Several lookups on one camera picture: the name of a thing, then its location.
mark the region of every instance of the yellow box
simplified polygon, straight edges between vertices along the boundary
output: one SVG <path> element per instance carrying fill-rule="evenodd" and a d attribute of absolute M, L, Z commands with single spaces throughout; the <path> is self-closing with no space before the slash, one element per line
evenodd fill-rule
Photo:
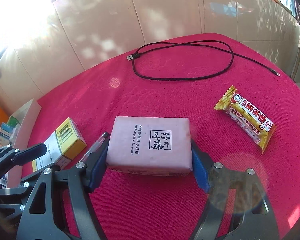
<path fill-rule="evenodd" d="M 66 167 L 86 146 L 75 122 L 68 117 L 44 142 L 47 153 L 32 161 L 33 171 L 50 163 Z"/>

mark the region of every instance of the barcode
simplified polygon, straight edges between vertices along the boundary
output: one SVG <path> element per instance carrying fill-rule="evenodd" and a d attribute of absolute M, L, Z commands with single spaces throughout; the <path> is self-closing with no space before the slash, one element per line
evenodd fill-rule
<path fill-rule="evenodd" d="M 0 184 L 4 185 L 4 186 L 7 186 L 7 180 L 1 178 L 0 179 Z"/>
<path fill-rule="evenodd" d="M 64 143 L 71 135 L 73 135 L 69 123 L 66 123 L 66 125 L 60 130 L 59 133 L 62 143 Z"/>

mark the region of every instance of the pink table cloth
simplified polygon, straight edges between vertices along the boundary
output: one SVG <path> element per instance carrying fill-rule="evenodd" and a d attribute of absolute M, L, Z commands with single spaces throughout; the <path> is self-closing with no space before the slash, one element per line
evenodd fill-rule
<path fill-rule="evenodd" d="M 257 172 L 283 237 L 300 216 L 300 90 L 266 58 L 226 36 L 205 33 L 171 41 L 196 40 L 227 42 L 234 52 L 274 68 L 281 76 L 235 57 L 226 73 L 208 80 L 151 81 L 133 73 L 131 62 L 126 58 L 131 53 L 124 53 L 40 98 L 42 110 L 29 146 L 44 142 L 67 117 L 77 123 L 88 147 L 103 131 L 111 132 L 117 115 L 187 117 L 192 138 L 214 161 L 230 169 L 253 168 Z M 218 43 L 213 45 L 226 49 Z M 179 46 L 148 53 L 136 60 L 136 67 L 142 74 L 156 77 L 194 77 L 223 69 L 230 58 L 230 54 L 215 49 Z M 229 116 L 213 109 L 231 85 L 277 125 L 263 155 Z M 30 164 L 24 166 L 22 174 L 29 173 Z M 207 199 L 192 174 L 167 178 L 110 170 L 90 197 L 109 240 L 188 239 Z M 65 208 L 70 230 L 77 234 L 67 199 Z M 219 235 L 226 233 L 229 218 L 226 214 Z"/>

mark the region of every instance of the beige wall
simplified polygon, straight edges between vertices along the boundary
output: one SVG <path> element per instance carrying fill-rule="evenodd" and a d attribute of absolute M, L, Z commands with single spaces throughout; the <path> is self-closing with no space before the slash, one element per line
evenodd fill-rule
<path fill-rule="evenodd" d="M 298 22 L 272 0 L 56 0 L 44 13 L 39 29 L 0 60 L 0 103 L 8 113 L 145 43 L 221 33 L 290 75 L 300 41 Z"/>

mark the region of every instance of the usb connector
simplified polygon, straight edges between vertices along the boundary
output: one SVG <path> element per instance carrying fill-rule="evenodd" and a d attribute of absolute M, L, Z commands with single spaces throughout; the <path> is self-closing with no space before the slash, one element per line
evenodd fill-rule
<path fill-rule="evenodd" d="M 133 53 L 133 54 L 127 56 L 127 59 L 132 60 L 132 59 L 138 58 L 138 57 L 140 57 L 140 54 L 136 52 L 136 53 Z"/>
<path fill-rule="evenodd" d="M 271 71 L 273 74 L 275 74 L 275 75 L 277 75 L 278 77 L 280 77 L 280 74 L 279 74 L 277 71 L 275 71 L 274 69 L 270 69 L 270 71 Z"/>

